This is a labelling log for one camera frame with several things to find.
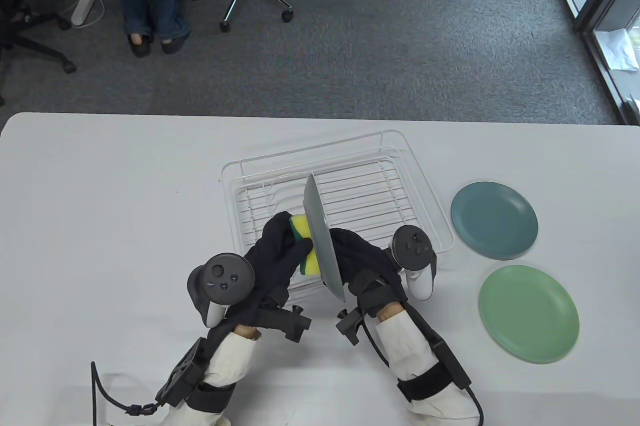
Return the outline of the person's right hand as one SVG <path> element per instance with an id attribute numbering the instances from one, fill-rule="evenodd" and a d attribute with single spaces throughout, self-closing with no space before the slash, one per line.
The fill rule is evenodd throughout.
<path id="1" fill-rule="evenodd" d="M 393 288 L 396 301 L 408 300 L 400 275 L 382 248 L 343 228 L 331 228 L 330 236 L 343 284 L 352 286 L 358 273 L 371 270 Z"/>

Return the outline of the person's left hand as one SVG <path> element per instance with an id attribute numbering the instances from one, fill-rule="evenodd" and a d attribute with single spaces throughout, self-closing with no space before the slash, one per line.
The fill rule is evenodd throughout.
<path id="1" fill-rule="evenodd" d="M 291 278 L 313 250 L 311 239 L 296 239 L 292 217 L 286 211 L 272 216 L 262 237 L 244 256 L 254 270 L 254 288 L 247 298 L 252 303 L 261 303 L 273 294 L 280 298 L 288 293 Z"/>

